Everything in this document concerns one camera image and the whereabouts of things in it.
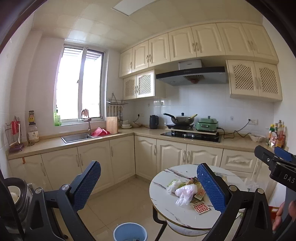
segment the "silver bolt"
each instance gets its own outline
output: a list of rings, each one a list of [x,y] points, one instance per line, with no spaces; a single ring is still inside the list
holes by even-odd
[[[262,188],[258,188],[257,190],[260,194],[263,194],[264,193],[264,190]]]
[[[231,186],[229,187],[229,189],[230,189],[231,191],[235,192],[235,191],[237,190],[237,187],[234,186],[234,185],[231,185]]]
[[[66,191],[66,190],[68,190],[69,189],[69,184],[64,184],[63,186],[62,186],[62,190],[64,190],[64,191]]]
[[[37,188],[36,190],[35,190],[35,193],[41,193],[42,192],[42,188]]]

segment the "backsplash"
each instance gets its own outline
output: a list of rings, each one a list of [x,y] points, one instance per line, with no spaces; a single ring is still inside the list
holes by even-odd
[[[232,99],[229,97],[229,84],[215,85],[190,85],[173,87],[166,85],[166,98],[160,100],[137,99],[129,101],[126,108],[129,112],[125,115],[130,121],[135,121],[140,114],[138,122],[148,125],[150,115],[159,116],[159,125],[172,124],[171,118],[163,115],[195,117],[195,122],[200,118],[210,115],[219,122],[219,127],[227,131],[239,130],[248,119],[258,119],[258,125],[247,125],[241,133],[266,135],[270,123],[274,121],[274,104],[258,100]]]

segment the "ceiling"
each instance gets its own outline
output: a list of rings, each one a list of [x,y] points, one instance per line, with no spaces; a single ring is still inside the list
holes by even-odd
[[[245,0],[158,0],[126,16],[119,0],[48,0],[34,14],[33,30],[118,51],[149,36],[209,20],[248,20],[262,15]]]

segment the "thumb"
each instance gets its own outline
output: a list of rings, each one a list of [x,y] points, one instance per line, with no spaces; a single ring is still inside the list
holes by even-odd
[[[295,221],[296,219],[296,201],[292,201],[289,204],[289,215],[292,217],[292,220]]]

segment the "tiled floor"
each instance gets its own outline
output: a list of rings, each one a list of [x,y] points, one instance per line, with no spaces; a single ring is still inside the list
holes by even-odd
[[[55,211],[63,233],[70,236],[61,214],[58,210]],[[114,229],[125,222],[141,224],[147,230],[149,241],[155,240],[161,228],[161,225],[154,222],[152,218],[149,183],[138,178],[134,178],[98,197],[90,198],[87,205],[79,210],[78,214],[97,241],[114,240]],[[175,233],[167,226],[160,241],[200,241],[203,238],[204,235],[185,237]]]

